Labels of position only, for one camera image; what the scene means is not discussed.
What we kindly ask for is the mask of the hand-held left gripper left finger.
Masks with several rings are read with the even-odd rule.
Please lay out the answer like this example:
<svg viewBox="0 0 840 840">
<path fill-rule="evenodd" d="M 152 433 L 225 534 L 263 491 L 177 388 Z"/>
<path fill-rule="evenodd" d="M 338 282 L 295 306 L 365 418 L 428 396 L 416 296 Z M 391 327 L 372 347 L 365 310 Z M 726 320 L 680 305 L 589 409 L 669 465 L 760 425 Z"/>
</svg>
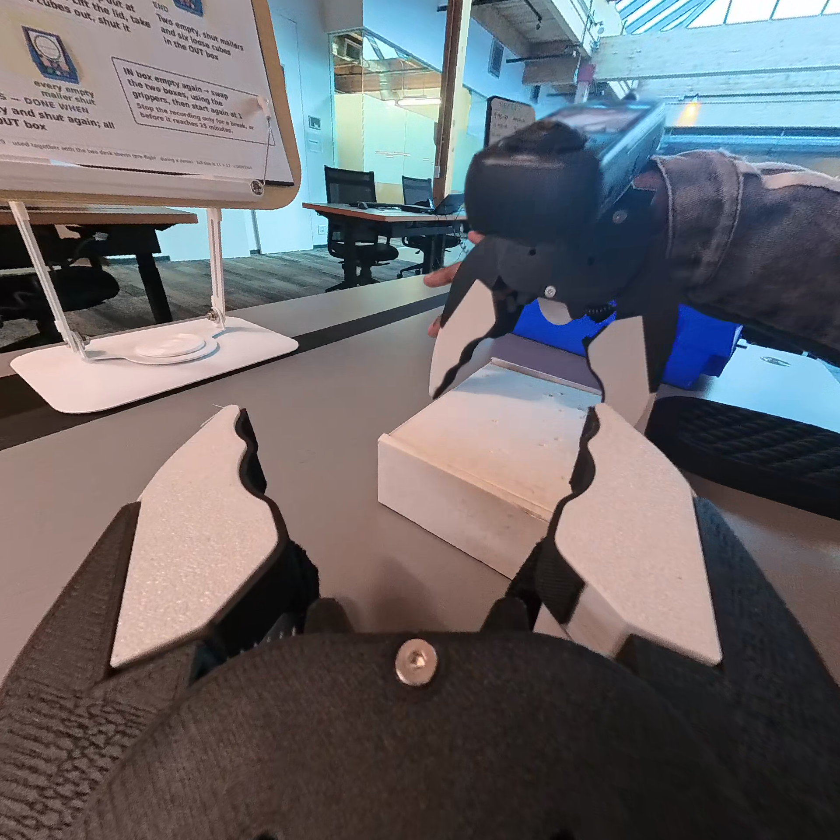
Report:
<svg viewBox="0 0 840 840">
<path fill-rule="evenodd" d="M 139 497 L 110 666 L 122 669 L 204 636 L 289 543 L 259 467 L 247 411 L 221 407 Z"/>
</svg>

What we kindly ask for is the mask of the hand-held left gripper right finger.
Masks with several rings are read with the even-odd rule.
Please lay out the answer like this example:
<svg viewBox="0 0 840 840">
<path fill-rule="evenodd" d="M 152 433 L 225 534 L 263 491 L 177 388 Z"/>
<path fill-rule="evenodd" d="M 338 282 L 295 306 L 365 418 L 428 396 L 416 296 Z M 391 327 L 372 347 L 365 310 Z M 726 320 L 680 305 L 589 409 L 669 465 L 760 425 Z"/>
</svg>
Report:
<svg viewBox="0 0 840 840">
<path fill-rule="evenodd" d="M 582 581 L 570 615 L 541 596 L 534 631 L 616 658 L 631 636 L 707 666 L 722 661 L 695 495 L 606 404 L 590 409 L 549 546 Z"/>
</svg>

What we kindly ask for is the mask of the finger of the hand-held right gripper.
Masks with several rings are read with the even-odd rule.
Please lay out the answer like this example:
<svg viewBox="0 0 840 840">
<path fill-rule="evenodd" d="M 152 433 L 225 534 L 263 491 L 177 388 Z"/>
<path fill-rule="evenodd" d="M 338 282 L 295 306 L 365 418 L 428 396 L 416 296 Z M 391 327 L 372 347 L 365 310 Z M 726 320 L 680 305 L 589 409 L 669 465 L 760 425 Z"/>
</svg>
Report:
<svg viewBox="0 0 840 840">
<path fill-rule="evenodd" d="M 602 404 L 634 428 L 646 428 L 655 404 L 648 377 L 644 319 L 616 319 L 585 343 L 585 358 Z"/>
<path fill-rule="evenodd" d="M 485 366 L 496 338 L 511 328 L 515 295 L 500 280 L 476 280 L 441 322 L 429 369 L 429 396 L 437 400 Z"/>
</svg>

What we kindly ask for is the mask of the white cardboard mailer box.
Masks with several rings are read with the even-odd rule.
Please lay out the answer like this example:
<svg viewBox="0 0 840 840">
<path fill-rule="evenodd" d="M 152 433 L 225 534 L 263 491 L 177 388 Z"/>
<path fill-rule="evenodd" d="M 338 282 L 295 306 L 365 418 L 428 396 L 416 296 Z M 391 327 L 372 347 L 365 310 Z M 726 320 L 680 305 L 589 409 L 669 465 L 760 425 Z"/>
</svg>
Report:
<svg viewBox="0 0 840 840">
<path fill-rule="evenodd" d="M 571 493 L 591 389 L 493 360 L 377 442 L 385 507 L 511 580 Z"/>
</svg>

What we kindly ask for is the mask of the person's right forearm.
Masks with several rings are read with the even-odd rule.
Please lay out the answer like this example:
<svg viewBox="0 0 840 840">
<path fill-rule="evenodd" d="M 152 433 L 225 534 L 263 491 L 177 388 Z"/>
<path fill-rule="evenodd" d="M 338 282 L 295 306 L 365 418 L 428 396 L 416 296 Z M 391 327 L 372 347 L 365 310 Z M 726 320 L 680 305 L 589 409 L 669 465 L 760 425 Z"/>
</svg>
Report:
<svg viewBox="0 0 840 840">
<path fill-rule="evenodd" d="M 679 301 L 838 367 L 838 178 L 709 150 L 648 168 Z"/>
</svg>

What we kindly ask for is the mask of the wood top office desk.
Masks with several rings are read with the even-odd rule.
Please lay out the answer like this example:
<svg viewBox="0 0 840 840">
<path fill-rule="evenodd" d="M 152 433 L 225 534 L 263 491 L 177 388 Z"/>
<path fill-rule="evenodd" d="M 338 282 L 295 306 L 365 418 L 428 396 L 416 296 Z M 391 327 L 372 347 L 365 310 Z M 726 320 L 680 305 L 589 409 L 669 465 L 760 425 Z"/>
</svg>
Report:
<svg viewBox="0 0 840 840">
<path fill-rule="evenodd" d="M 398 259 L 396 245 L 411 241 L 423 258 L 409 270 L 419 275 L 434 271 L 443 265 L 447 241 L 467 230 L 462 212 L 436 214 L 416 205 L 303 203 L 302 207 L 327 220 L 328 252 L 343 269 L 341 282 L 328 291 L 374 284 L 373 268 Z"/>
<path fill-rule="evenodd" d="M 154 322 L 172 321 L 154 260 L 161 253 L 158 233 L 197 224 L 194 213 L 168 207 L 62 205 L 29 207 L 27 212 L 47 266 L 63 266 L 80 257 L 100 268 L 105 258 L 132 257 Z"/>
</svg>

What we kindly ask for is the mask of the grey desk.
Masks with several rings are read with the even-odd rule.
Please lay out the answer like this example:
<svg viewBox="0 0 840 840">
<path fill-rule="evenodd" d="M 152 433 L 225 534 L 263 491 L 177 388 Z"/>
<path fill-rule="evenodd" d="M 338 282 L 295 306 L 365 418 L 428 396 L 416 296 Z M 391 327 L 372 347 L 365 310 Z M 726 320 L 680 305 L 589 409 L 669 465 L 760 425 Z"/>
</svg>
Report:
<svg viewBox="0 0 840 840">
<path fill-rule="evenodd" d="M 378 438 L 428 404 L 437 311 L 417 278 L 248 309 L 303 352 L 81 418 L 51 411 L 2 353 L 2 677 L 118 510 L 231 403 L 321 593 L 356 628 L 477 630 L 506 578 L 377 500 Z"/>
</svg>

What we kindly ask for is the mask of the whiteboard on stand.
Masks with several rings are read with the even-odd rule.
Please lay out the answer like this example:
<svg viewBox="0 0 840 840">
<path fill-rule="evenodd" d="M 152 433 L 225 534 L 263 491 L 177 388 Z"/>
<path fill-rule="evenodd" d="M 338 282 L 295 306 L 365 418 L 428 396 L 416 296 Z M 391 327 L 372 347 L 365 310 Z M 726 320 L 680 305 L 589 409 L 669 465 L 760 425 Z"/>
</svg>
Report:
<svg viewBox="0 0 840 840">
<path fill-rule="evenodd" d="M 486 100 L 484 148 L 533 124 L 535 114 L 535 108 L 530 103 L 499 96 L 489 97 Z"/>
</svg>

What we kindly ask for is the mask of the blue plastic bin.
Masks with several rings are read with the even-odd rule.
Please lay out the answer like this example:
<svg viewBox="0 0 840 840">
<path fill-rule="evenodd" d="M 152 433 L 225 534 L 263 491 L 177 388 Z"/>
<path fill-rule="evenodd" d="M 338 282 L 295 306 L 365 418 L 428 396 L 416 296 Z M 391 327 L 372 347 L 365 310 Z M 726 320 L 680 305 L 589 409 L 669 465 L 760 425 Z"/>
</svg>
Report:
<svg viewBox="0 0 840 840">
<path fill-rule="evenodd" d="M 535 301 L 522 311 L 513 334 L 526 339 L 585 355 L 585 342 L 615 320 L 612 313 L 602 322 L 588 316 L 565 324 L 553 324 Z M 693 388 L 702 375 L 718 377 L 741 339 L 742 325 L 708 317 L 687 306 L 679 307 L 673 349 L 665 367 L 664 383 L 683 390 Z"/>
</svg>

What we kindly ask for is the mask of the black office chair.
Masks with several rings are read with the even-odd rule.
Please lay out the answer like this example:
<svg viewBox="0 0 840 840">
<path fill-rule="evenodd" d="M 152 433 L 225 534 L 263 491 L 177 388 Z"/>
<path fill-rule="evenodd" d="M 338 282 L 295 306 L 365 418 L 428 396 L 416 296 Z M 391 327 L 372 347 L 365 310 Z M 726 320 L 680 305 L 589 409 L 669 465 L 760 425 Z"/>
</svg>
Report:
<svg viewBox="0 0 840 840">
<path fill-rule="evenodd" d="M 92 228 L 71 229 L 63 238 L 57 226 L 35 226 L 35 237 L 49 269 L 50 279 L 65 312 L 89 309 L 115 298 L 118 281 L 95 261 L 82 265 L 83 259 L 100 256 L 99 246 L 107 233 Z M 1 320 L 29 320 L 40 330 L 54 326 L 54 320 L 39 277 L 20 232 L 12 226 L 1 229 L 1 269 L 12 271 L 2 276 Z"/>
<path fill-rule="evenodd" d="M 431 178 L 423 179 L 403 175 L 402 190 L 404 204 L 434 210 L 433 180 Z M 418 250 L 424 256 L 426 242 L 427 240 L 424 237 L 402 237 L 404 247 Z M 433 268 L 439 268 L 444 264 L 446 251 L 459 247 L 461 239 L 456 234 L 441 235 L 433 238 L 433 244 Z"/>
<path fill-rule="evenodd" d="M 375 176 L 372 171 L 350 171 L 325 166 L 325 189 L 329 204 L 357 205 L 376 202 Z M 341 259 L 343 280 L 327 288 L 326 292 L 369 286 L 375 284 L 372 268 L 384 266 L 398 259 L 398 249 L 392 245 L 390 234 L 369 223 L 357 223 L 351 228 L 338 221 L 328 219 L 329 254 Z"/>
</svg>

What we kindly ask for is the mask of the wooden pillar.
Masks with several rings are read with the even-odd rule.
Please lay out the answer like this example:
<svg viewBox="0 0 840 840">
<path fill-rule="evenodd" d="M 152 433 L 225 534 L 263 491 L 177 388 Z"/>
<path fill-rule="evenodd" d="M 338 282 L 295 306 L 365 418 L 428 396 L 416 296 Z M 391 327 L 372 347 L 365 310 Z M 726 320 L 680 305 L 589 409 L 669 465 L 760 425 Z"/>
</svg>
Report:
<svg viewBox="0 0 840 840">
<path fill-rule="evenodd" d="M 456 134 L 463 109 L 459 97 L 463 90 L 466 49 L 471 18 L 471 1 L 447 1 L 443 66 L 437 119 L 433 195 L 440 203 L 451 192 Z"/>
</svg>

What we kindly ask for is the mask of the black wrist rest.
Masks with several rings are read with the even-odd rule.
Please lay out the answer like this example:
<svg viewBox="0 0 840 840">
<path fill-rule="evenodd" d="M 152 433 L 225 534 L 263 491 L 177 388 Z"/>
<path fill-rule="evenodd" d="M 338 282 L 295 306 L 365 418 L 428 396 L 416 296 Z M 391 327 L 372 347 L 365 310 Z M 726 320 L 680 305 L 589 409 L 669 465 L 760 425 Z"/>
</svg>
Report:
<svg viewBox="0 0 840 840">
<path fill-rule="evenodd" d="M 657 400 L 647 438 L 679 469 L 839 519 L 839 434 L 686 396 Z"/>
</svg>

